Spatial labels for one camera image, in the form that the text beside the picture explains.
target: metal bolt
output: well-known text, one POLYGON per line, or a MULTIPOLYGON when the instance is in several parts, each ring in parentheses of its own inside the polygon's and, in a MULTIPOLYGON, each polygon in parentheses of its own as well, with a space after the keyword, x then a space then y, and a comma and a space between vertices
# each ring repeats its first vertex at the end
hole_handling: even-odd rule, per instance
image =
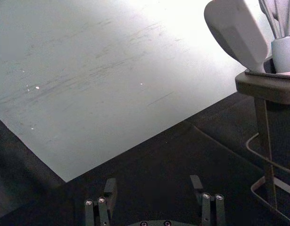
POLYGON ((216 199, 222 200, 224 198, 221 195, 216 195, 216 199))
POLYGON ((210 195, 208 195, 207 193, 204 193, 203 194, 203 197, 206 198, 206 199, 209 199, 210 198, 210 195))
POLYGON ((85 205, 87 205, 87 206, 90 206, 92 204, 92 200, 87 200, 86 202, 85 202, 85 205))
POLYGON ((105 202, 105 199, 103 197, 100 197, 99 198, 99 203, 103 203, 103 202, 105 202))
POLYGON ((167 220, 167 221, 164 222, 164 225, 165 226, 171 226, 171 222, 167 220))

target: black carpet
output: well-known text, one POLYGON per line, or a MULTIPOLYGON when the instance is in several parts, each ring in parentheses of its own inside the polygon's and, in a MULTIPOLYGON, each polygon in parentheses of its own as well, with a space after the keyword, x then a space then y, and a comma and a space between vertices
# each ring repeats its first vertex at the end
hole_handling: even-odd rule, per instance
MULTIPOLYGON (((234 93, 186 121, 262 168, 263 162, 245 147, 246 141, 258 133, 253 97, 234 93)), ((258 139, 251 148, 260 153, 258 139)))
POLYGON ((64 183, 0 121, 0 217, 64 183))
POLYGON ((189 175, 225 196, 228 225, 285 225, 258 203, 250 186, 262 170, 182 122, 0 219, 0 225, 83 225, 83 202, 115 177, 112 225, 152 219, 199 224, 189 175))

